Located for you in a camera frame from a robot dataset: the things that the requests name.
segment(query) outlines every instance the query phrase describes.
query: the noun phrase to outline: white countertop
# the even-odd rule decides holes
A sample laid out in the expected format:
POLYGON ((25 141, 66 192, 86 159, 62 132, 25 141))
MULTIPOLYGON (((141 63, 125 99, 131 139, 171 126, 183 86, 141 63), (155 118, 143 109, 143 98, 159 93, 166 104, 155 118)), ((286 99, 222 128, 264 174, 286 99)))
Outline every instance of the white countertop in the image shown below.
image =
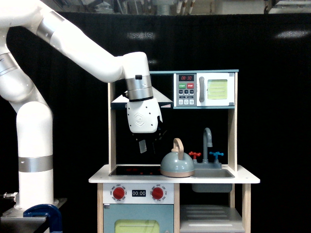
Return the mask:
POLYGON ((238 165, 238 171, 234 172, 228 165, 222 165, 222 169, 227 169, 234 178, 172 178, 163 175, 145 176, 109 176, 109 165, 103 166, 91 178, 90 183, 260 183, 260 179, 238 165))

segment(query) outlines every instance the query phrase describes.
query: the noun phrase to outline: ceiling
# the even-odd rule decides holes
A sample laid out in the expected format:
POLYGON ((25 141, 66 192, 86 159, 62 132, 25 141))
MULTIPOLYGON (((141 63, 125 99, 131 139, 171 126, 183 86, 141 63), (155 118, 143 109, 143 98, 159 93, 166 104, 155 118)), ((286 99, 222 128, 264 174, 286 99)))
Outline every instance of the ceiling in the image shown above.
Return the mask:
POLYGON ((308 13, 311 0, 41 0, 55 11, 132 15, 308 13))

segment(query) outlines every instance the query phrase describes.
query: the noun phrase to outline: green button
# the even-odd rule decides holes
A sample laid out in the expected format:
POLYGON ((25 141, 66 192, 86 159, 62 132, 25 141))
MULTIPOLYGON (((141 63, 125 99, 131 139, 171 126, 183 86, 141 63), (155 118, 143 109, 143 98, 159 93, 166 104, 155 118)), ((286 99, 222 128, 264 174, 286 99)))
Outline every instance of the green button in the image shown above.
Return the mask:
POLYGON ((186 84, 185 83, 180 83, 179 84, 179 89, 186 89, 186 84))

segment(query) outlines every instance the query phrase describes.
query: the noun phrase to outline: oven knob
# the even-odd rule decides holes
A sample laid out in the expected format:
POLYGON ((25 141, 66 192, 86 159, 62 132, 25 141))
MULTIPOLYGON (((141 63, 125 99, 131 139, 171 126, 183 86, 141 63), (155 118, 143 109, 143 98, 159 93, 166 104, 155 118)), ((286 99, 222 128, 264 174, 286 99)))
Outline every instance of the oven knob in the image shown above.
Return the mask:
POLYGON ((162 188, 154 188, 151 195, 154 199, 161 199, 163 197, 162 188))
POLYGON ((124 197, 125 191, 123 188, 118 187, 115 190, 113 190, 113 196, 115 199, 121 199, 124 197))

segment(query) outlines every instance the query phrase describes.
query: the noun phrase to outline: yellow oven window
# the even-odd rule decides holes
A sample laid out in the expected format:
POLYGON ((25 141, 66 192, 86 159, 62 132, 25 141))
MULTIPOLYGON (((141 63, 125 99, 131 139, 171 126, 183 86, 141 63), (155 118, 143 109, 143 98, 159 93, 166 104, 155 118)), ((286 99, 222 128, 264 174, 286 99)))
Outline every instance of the yellow oven window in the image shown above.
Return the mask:
POLYGON ((160 226, 155 220, 120 219, 115 223, 115 233, 160 233, 160 226))
POLYGON ((228 98, 228 80, 208 80, 207 98, 209 100, 225 100, 228 98))

